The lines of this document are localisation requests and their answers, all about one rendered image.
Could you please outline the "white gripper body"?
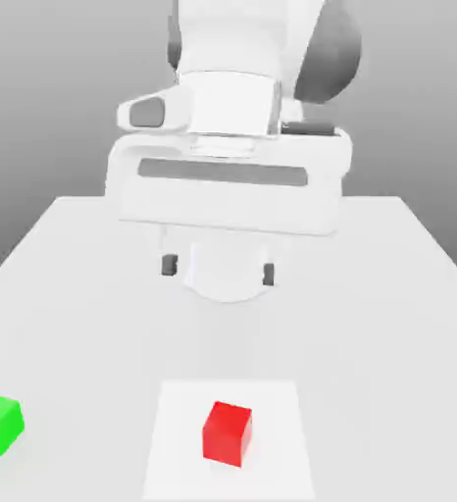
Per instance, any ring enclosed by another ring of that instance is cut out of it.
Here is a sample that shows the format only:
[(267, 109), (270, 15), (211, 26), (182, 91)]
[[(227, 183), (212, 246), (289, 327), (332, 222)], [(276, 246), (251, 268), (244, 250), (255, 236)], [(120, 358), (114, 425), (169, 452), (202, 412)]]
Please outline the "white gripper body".
[(352, 150), (342, 129), (261, 138), (129, 134), (109, 155), (105, 199), (134, 222), (328, 235)]

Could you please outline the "small red cube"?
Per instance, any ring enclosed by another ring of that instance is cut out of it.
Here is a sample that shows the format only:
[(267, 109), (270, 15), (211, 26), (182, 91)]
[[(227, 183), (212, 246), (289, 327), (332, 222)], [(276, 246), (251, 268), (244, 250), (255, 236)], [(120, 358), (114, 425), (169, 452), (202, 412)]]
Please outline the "small red cube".
[(202, 428), (205, 459), (241, 468), (252, 439), (252, 410), (216, 401)]

